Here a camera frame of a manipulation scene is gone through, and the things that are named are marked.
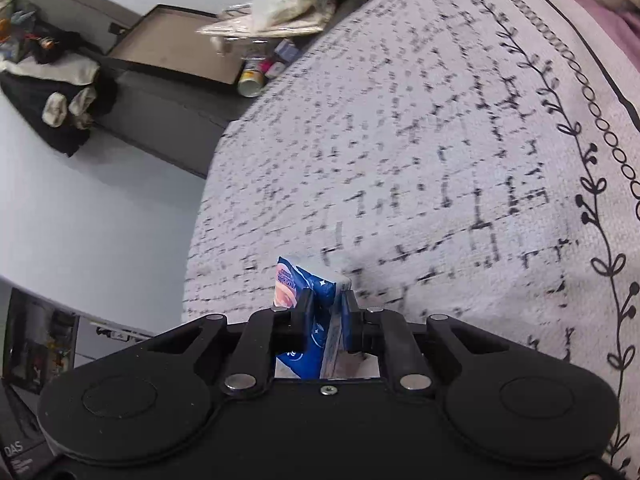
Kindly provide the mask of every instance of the bed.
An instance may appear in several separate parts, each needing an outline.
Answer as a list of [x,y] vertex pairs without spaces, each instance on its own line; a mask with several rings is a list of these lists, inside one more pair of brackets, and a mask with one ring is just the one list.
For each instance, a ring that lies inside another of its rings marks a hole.
[[640,78],[575,0],[371,0],[234,123],[210,167],[183,321],[248,319],[278,256],[361,306],[442,312],[588,368],[640,466]]

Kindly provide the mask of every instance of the black line pattern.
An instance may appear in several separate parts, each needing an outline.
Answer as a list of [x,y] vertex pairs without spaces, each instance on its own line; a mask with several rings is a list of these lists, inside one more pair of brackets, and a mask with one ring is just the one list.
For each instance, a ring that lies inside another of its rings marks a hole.
[[[597,256],[594,256],[591,259],[591,267],[593,270],[606,278],[609,282],[609,286],[611,289],[611,293],[613,296],[614,304],[616,307],[617,313],[617,327],[616,327],[616,349],[614,352],[609,352],[607,355],[607,362],[609,365],[618,372],[618,400],[621,399],[622,389],[624,385],[625,371],[631,365],[635,355],[636,355],[636,346],[630,344],[624,348],[624,345],[621,342],[621,326],[622,323],[625,322],[626,319],[632,320],[636,315],[636,308],[633,305],[629,305],[632,297],[635,297],[640,292],[640,285],[637,282],[633,282],[629,285],[628,293],[626,294],[626,299],[622,302],[620,301],[620,297],[618,295],[618,290],[616,288],[616,276],[623,270],[626,264],[626,254],[618,253],[614,255],[612,250],[609,237],[607,233],[604,231],[602,226],[602,221],[600,218],[600,210],[598,208],[598,197],[604,193],[607,189],[607,180],[604,177],[599,177],[596,179],[594,177],[594,167],[597,165],[598,161],[596,156],[593,154],[598,151],[598,147],[594,143],[590,143],[588,147],[584,147],[580,142],[580,133],[582,131],[582,125],[578,121],[572,121],[567,116],[563,106],[562,101],[556,91],[560,85],[560,82],[557,78],[552,76],[552,63],[550,60],[540,63],[540,57],[536,54],[527,54],[524,49],[517,43],[516,35],[517,30],[514,27],[508,27],[508,18],[502,12],[497,12],[495,10],[495,5],[491,3],[487,3],[485,0],[472,0],[472,2],[481,7],[480,12],[483,14],[490,14],[495,22],[500,27],[500,30],[496,32],[496,35],[499,38],[502,38],[504,41],[500,43],[500,46],[505,48],[510,54],[516,54],[522,58],[521,61],[517,63],[517,65],[521,68],[529,68],[534,70],[542,81],[542,87],[540,87],[536,92],[542,98],[541,104],[546,108],[546,111],[549,114],[558,114],[561,117],[561,122],[556,124],[556,128],[558,132],[571,136],[575,140],[577,153],[580,155],[580,160],[582,161],[582,165],[584,167],[584,171],[586,176],[580,177],[580,184],[584,188],[585,192],[591,199],[586,198],[583,194],[578,194],[575,197],[575,203],[579,208],[583,208],[584,211],[582,213],[582,223],[592,224],[600,233],[600,237],[604,241],[606,246],[606,258],[603,260]],[[536,17],[536,22],[532,23],[539,27],[544,25],[542,20]],[[572,63],[575,63],[576,68],[573,70],[576,73],[581,73],[580,66],[572,59]],[[595,101],[595,94],[593,90],[591,90],[591,99],[587,95],[585,95],[584,90],[582,94],[587,98],[590,103]],[[567,343],[570,340],[570,333],[567,332]],[[619,416],[618,426],[616,428],[616,433],[614,435],[613,440],[610,441],[609,447],[607,447],[607,454],[609,455],[610,464],[613,465],[616,456],[623,448],[626,446],[630,438],[629,433],[622,433],[622,415]],[[629,466],[631,462],[631,458],[629,456],[624,457],[619,465],[619,470],[621,472],[625,472],[626,468]]]
[[571,20],[569,20],[564,13],[558,9],[550,0],[544,0],[549,7],[551,7],[556,13],[558,13],[558,15],[564,19],[567,24],[574,30],[574,32],[576,33],[576,35],[578,36],[578,38],[580,39],[580,42],[584,45],[584,47],[587,49],[587,51],[589,52],[589,54],[591,55],[591,57],[593,58],[594,62],[596,63],[596,65],[598,66],[598,68],[600,69],[600,71],[602,72],[602,75],[604,76],[604,78],[607,80],[608,85],[610,86],[611,90],[613,90],[613,93],[616,95],[616,97],[618,98],[618,101],[620,102],[620,104],[623,105],[623,107],[625,107],[626,113],[629,116],[629,120],[631,121],[631,124],[634,126],[634,128],[636,129],[636,131],[638,131],[638,133],[640,134],[640,116],[638,116],[638,111],[636,110],[636,108],[634,107],[633,103],[631,101],[629,101],[624,95],[623,93],[620,91],[620,88],[618,87],[618,85],[616,84],[615,81],[613,81],[613,78],[611,77],[611,75],[609,74],[609,71],[607,71],[604,68],[604,65],[602,64],[602,62],[600,61],[600,59],[598,58],[598,56],[596,56],[596,54],[594,53],[593,49],[591,48],[591,46],[589,45],[589,43],[584,39],[584,37],[582,36],[582,34],[580,33],[580,31],[575,27],[575,25],[571,22]]
[[590,86],[589,79],[582,71],[582,67],[577,62],[575,54],[569,49],[567,44],[549,28],[549,26],[529,7],[523,0],[511,0],[518,10],[531,22],[536,30],[545,40],[558,52],[567,62],[567,65],[575,73],[575,78],[581,85],[582,96],[588,102],[589,113],[594,118],[594,124],[602,132],[602,139],[607,146],[612,148],[611,155],[620,164],[620,171],[629,180],[631,194],[638,201],[636,203],[636,218],[640,221],[640,182],[636,180],[636,170],[627,162],[626,153],[619,147],[618,136],[611,131],[609,121],[602,117],[602,111],[598,106],[596,94]]

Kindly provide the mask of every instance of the pink blanket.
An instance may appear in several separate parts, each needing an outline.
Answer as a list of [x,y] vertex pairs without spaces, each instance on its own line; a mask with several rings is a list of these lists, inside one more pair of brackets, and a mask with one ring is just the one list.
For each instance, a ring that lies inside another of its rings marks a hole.
[[616,13],[596,0],[575,0],[640,70],[640,17],[632,12]]

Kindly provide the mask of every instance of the clothes pile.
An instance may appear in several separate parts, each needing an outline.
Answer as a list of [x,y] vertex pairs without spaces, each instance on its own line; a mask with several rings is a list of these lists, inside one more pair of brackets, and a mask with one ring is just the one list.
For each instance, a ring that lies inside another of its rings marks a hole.
[[96,50],[78,33],[40,20],[33,5],[0,0],[0,88],[34,131],[67,156],[116,98],[115,81],[81,49]]

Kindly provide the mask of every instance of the black device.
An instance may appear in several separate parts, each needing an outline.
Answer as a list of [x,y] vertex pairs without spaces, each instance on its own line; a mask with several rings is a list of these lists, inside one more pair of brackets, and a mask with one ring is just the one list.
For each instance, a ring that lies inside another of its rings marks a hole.
[[22,471],[11,473],[622,478],[600,459],[618,420],[603,380],[451,317],[407,323],[391,310],[360,309],[349,291],[344,345],[378,356],[380,378],[274,378],[276,355],[304,351],[313,307],[306,290],[294,309],[260,310],[247,323],[212,314],[63,374],[45,387],[37,413],[54,452],[39,470],[25,469],[16,452]]

